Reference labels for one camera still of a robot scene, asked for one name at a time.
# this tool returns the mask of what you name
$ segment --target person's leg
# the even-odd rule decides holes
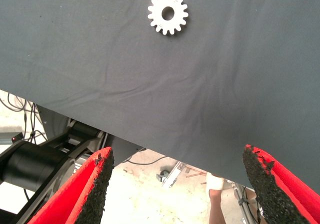
[[[221,193],[222,190],[209,190],[211,202],[209,224],[226,224],[221,210]]]
[[[221,193],[224,186],[224,179],[206,174],[206,193],[209,194],[211,209],[209,224],[226,224],[221,210]]]

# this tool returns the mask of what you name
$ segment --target black cylinder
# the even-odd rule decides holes
[[[2,179],[35,192],[65,156],[51,147],[25,143],[10,157]]]

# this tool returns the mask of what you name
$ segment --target gray cloth backdrop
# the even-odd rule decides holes
[[[0,0],[0,89],[248,185],[247,143],[320,193],[320,0]]]

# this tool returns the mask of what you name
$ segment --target foot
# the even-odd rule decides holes
[[[219,178],[211,173],[206,173],[206,193],[209,194],[210,198],[221,197],[224,182],[224,178]]]

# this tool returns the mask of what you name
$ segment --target gear hole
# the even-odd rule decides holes
[[[164,20],[171,20],[175,15],[175,11],[172,7],[167,6],[162,10],[162,18]]]

